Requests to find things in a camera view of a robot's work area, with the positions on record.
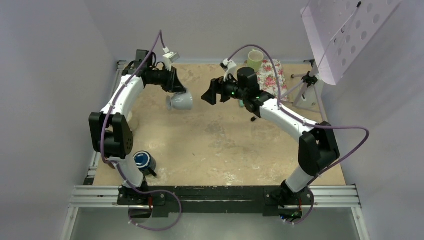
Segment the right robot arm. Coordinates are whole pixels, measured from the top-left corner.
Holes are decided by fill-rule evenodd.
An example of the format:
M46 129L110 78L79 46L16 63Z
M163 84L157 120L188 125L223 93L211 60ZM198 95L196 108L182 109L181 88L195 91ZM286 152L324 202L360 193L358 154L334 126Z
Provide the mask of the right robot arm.
M340 157L331 125L326 121L297 121L299 116L295 112L284 108L274 95L260 88L257 74L250 67L240 68L236 76L228 74L212 79L201 98L212 106L230 99L241 100L248 112L276 124L298 142L298 167L270 194L281 205L298 200L309 182Z

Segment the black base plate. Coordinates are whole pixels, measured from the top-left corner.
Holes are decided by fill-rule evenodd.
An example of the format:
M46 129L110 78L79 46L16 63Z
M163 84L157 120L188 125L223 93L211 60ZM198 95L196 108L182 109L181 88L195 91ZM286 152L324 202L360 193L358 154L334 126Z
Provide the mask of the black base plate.
M117 204L146 207L153 217L170 213L260 214L263 217L300 219L313 200L310 189L288 193L280 186L149 186L148 194L118 188Z

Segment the grey white mug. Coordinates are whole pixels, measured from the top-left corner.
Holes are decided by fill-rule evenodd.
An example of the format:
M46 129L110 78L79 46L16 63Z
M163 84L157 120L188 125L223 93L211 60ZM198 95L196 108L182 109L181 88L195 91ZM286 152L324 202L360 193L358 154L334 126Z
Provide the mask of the grey white mug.
M167 96L165 103L168 111L190 111L193 109L193 96L189 91L179 92L175 93L173 96Z

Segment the cream enamel mug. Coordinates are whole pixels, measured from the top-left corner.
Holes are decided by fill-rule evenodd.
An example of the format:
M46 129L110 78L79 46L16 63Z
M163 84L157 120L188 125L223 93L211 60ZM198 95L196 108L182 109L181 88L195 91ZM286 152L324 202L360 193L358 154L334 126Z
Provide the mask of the cream enamel mug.
M139 119L132 111L128 113L127 123L132 132L134 132L139 126Z

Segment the lilac music stand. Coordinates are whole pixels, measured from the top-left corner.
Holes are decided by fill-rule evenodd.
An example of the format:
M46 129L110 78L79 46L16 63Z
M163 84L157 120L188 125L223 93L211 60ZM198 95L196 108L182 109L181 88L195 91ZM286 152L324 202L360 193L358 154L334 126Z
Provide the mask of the lilac music stand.
M314 56L313 74L336 85L399 0L310 0L301 18Z

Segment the floral pattern tray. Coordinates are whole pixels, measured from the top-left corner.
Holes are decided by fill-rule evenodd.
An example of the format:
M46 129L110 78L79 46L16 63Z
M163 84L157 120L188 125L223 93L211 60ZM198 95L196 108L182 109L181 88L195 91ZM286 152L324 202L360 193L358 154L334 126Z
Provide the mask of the floral pattern tray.
M277 97L279 89L277 85L277 79L280 85L281 95L284 95L287 92L288 88L286 85L284 68L282 63L276 59L273 59L272 62L275 65L277 77L275 75L273 65L269 59L264 59L262 61L261 67L256 72L256 75L258 78L260 89Z

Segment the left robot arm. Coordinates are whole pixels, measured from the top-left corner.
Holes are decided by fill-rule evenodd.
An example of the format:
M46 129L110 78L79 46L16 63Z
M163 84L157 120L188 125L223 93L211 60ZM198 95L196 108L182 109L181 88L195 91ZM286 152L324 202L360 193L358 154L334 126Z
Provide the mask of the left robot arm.
M151 50L137 50L136 59L122 71L120 83L108 104L99 112L92 112L88 122L93 149L100 153L105 164L117 168L123 179L122 186L131 189L129 197L138 205L149 199L145 175L127 156L133 151L134 135L128 116L147 85L160 86L167 96L168 110L189 111L193 96L181 83L173 63L179 54L164 48L161 69L154 63L156 55Z

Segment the green mug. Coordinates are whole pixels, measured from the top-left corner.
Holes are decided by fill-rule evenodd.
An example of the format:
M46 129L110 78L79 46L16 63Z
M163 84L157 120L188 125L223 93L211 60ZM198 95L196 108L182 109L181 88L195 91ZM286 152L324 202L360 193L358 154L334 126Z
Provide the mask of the green mug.
M264 60L264 54L260 50L252 49L247 56L245 66L253 69L256 73L260 70Z

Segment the dark blue mug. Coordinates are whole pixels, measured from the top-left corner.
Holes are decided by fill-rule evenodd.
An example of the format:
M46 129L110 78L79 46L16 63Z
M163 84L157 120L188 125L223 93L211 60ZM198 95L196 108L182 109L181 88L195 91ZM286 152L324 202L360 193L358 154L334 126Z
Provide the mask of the dark blue mug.
M157 177L156 173L157 161L155 158L147 151L138 151L133 155L133 159L138 170L143 173L145 176Z

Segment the aluminium frame rail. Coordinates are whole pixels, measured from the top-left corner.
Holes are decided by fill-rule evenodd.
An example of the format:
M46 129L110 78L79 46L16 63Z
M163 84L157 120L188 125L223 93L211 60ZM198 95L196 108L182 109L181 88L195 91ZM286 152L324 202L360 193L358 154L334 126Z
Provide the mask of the aluminium frame rail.
M151 187L170 186L182 202L183 213L144 218L147 229L129 222L125 205L118 205L119 175L98 164L94 184L75 187L64 234L70 240L364 240L368 238L355 186L347 186L336 166L312 187L315 206L295 226L247 202L247 213L235 213L224 199L207 201L215 213L191 213L198 206L183 196L194 186L201 190L258 190L275 187L296 168L296 142L274 124L257 120L235 100L211 106L200 96L212 78L223 75L218 64L178 64L178 73L193 91L191 111L167 111L159 105L158 88L143 93L133 108L139 124L135 149L157 161L158 177Z

